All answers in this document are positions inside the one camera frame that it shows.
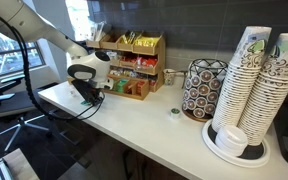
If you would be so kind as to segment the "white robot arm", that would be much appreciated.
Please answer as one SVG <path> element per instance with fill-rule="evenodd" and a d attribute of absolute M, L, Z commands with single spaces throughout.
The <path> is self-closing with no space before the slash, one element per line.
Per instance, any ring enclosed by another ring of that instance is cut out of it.
<path fill-rule="evenodd" d="M 89 54 L 85 46 L 56 29 L 22 0 L 0 0 L 0 33 L 15 40 L 13 29 L 25 42 L 46 39 L 66 52 L 67 73 L 86 101 L 94 103 L 102 89 L 113 88 L 113 79 L 108 77 L 110 58 L 105 52 Z"/>

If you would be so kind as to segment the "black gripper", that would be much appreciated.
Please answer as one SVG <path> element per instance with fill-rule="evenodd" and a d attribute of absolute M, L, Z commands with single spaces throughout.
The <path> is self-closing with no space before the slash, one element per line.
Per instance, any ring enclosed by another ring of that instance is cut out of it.
<path fill-rule="evenodd" d="M 93 88 L 88 82 L 75 79 L 72 84 L 87 103 L 99 104 L 101 102 L 100 90 Z"/>

